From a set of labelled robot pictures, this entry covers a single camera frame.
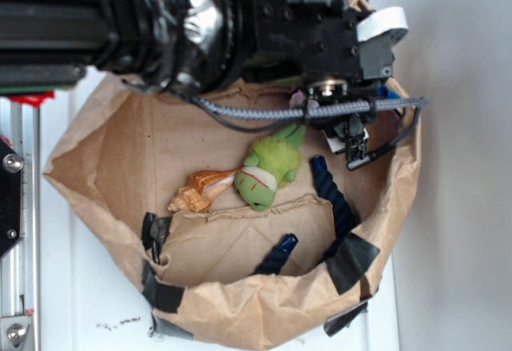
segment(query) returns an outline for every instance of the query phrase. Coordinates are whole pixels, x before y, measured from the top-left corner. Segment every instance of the green plush toy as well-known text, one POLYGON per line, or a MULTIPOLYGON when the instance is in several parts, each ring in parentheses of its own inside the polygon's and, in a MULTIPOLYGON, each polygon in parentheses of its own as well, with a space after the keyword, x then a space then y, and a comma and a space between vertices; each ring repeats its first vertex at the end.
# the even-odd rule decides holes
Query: green plush toy
POLYGON ((253 209, 269 209, 278 187, 295 180, 302 164, 298 147, 305 135, 305 126, 293 124, 252 145, 234 188, 253 209))

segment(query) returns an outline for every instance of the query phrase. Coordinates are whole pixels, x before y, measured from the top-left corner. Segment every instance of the black tape strip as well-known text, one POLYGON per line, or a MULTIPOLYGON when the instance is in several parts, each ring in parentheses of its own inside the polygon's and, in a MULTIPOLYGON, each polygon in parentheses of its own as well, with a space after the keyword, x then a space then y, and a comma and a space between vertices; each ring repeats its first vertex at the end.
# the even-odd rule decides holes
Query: black tape strip
POLYGON ((368 307, 368 302, 356 307, 349 313, 346 313, 345 315, 342 315, 340 317, 336 317, 335 319, 332 319, 330 321, 327 321, 323 325, 323 330, 326 332, 326 334, 329 337, 333 337, 337 333, 339 333, 342 329, 350 325, 352 321, 358 316, 360 313, 366 311, 368 307))
POLYGON ((181 327, 161 319, 160 317, 153 316, 153 328, 156 333, 161 333, 169 337, 180 337, 181 339, 187 339, 188 341, 192 341, 194 339, 194 335, 188 331, 185 331, 181 327))
POLYGON ((142 275, 144 290, 142 295, 150 303, 151 307, 164 313, 176 313, 182 303, 185 288, 174 285, 164 285, 157 281, 150 263, 146 262, 142 275))
POLYGON ((142 244, 144 245, 144 249, 147 251, 148 249, 153 248, 153 238, 151 237, 151 226, 153 225, 154 220, 157 216, 154 213, 146 213, 144 216, 144 221, 142 221, 142 244))
POLYGON ((327 270, 340 295, 362 278, 370 268, 380 249, 361 237, 349 233, 339 246, 338 252, 327 263, 327 270))

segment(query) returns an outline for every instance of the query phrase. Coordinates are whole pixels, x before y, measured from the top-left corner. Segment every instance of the orange seashell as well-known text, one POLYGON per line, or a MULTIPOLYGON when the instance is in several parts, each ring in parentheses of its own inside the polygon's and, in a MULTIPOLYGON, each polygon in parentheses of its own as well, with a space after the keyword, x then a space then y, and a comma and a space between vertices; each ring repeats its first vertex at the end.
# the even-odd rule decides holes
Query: orange seashell
POLYGON ((167 209, 170 212, 180 210, 201 213, 212 205, 214 199, 225 189, 233 185, 234 175, 240 170, 205 170, 191 174, 186 186, 179 189, 167 209))

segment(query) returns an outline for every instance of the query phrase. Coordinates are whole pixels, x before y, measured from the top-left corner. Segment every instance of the black cable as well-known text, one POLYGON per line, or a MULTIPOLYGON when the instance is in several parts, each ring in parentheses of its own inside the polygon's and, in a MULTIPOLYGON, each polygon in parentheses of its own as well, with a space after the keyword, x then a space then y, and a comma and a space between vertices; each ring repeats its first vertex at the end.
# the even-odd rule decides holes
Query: black cable
POLYGON ((279 122, 271 123, 271 124, 269 124, 267 126, 263 126, 263 127, 247 128, 247 127, 242 127, 240 125, 235 125, 234 123, 227 121, 225 118, 221 117, 220 115, 216 114, 215 112, 209 110, 201 102, 198 101, 197 97, 192 97, 190 99, 190 101, 191 101, 191 103, 200 107, 202 110, 206 111, 206 113, 208 115, 210 115, 213 119, 215 119, 217 122, 219 122, 223 126, 228 127, 235 131, 239 131, 241 133, 248 133, 248 134, 265 133, 266 131, 280 129, 281 127, 287 126, 290 123, 302 121, 301 118, 285 119, 285 120, 282 120, 279 122))
POLYGON ((418 125, 421 112, 422 109, 418 107, 414 111, 413 121, 410 123, 409 127, 403 130, 396 138, 390 140, 389 142, 380 146, 376 150, 370 151, 368 154, 364 156, 363 159, 358 159, 347 163, 346 166, 348 167, 348 169, 350 171, 357 170, 359 167, 362 167, 370 162, 376 161, 382 155, 389 153, 398 145, 398 143, 400 143, 403 139, 405 139, 413 132, 414 128, 418 125))

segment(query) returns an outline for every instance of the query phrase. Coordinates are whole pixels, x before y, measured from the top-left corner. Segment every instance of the black screw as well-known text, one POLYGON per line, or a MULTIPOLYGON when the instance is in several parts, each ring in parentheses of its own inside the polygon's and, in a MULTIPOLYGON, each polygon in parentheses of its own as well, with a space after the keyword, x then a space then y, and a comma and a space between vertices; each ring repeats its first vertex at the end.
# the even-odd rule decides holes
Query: black screw
POLYGON ((282 11, 282 17, 285 21, 290 22, 294 19, 294 13, 290 8, 287 7, 282 11))
POLYGON ((317 43, 317 50, 323 53, 326 50, 326 44, 324 42, 317 43))
POLYGON ((268 3, 266 3, 263 5, 262 12, 263 12, 263 16, 265 18, 268 18, 274 14, 274 8, 271 5, 269 5, 268 3))
POLYGON ((357 46, 352 46, 352 48, 350 48, 350 55, 357 57, 359 55, 359 48, 357 46))
POLYGON ((346 23, 346 28, 347 28, 348 30, 353 30, 353 29, 355 28, 355 22, 354 22, 354 21, 348 21, 348 22, 346 23))

